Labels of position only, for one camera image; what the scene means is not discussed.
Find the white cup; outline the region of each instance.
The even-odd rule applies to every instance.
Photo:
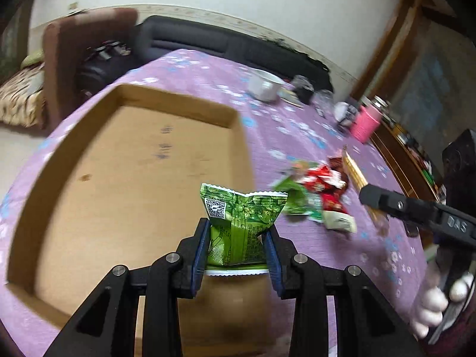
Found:
[[[263,70],[252,68],[251,72],[253,75],[248,82],[248,92],[261,102],[274,101],[284,80]]]

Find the human hand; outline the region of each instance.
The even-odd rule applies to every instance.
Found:
[[[453,283],[449,298],[452,302],[461,304],[461,311],[466,308],[465,302],[469,293],[473,293],[474,276],[467,272]],[[419,339],[424,339],[430,327],[438,326],[443,320],[443,311],[448,307],[448,299],[439,288],[441,271],[436,261],[431,261],[425,272],[425,280],[420,287],[415,300],[410,327]],[[454,318],[445,325],[449,328],[455,322]]]

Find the brown armchair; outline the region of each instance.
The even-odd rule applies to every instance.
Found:
[[[135,9],[100,8],[60,18],[46,27],[43,89],[49,131],[81,105],[74,77],[86,49],[106,40],[127,40],[136,21]]]

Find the purple tablecloth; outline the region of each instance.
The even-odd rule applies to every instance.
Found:
[[[177,50],[122,78],[92,97],[65,119],[41,144],[23,167],[0,206],[0,317],[14,341],[27,357],[40,357],[58,329],[30,311],[6,288],[6,268],[15,227],[34,181],[61,140],[89,109],[115,85],[148,85],[172,92],[190,94],[237,109],[246,126],[257,190],[281,176],[295,158],[326,161],[343,145],[358,163],[367,180],[387,189],[401,191],[392,172],[372,145],[342,137],[333,128],[331,117],[321,118],[312,107],[300,109],[284,102],[264,104],[246,94],[250,76],[246,66],[211,57],[197,51]],[[391,219],[388,237],[379,237],[358,195],[350,187],[342,201],[355,217],[358,232],[345,236],[326,230],[312,221],[290,222],[278,218],[281,236],[294,242],[323,266],[344,269],[357,264],[372,279],[397,312],[406,319],[425,271],[419,238],[408,238],[400,221]],[[278,335],[290,330],[292,307],[281,303],[287,316],[274,312]],[[335,353],[334,307],[329,304],[329,347]]]

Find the green snack bag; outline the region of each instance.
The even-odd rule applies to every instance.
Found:
[[[202,184],[200,196],[211,223],[208,264],[263,263],[264,254],[257,236],[278,218],[287,194],[254,192],[244,195]]]
[[[322,223],[322,198],[317,193],[308,193],[309,220]]]
[[[287,201],[283,208],[285,214],[309,214],[308,192],[301,184],[292,179],[292,176],[284,176],[272,184],[275,191],[286,192]]]

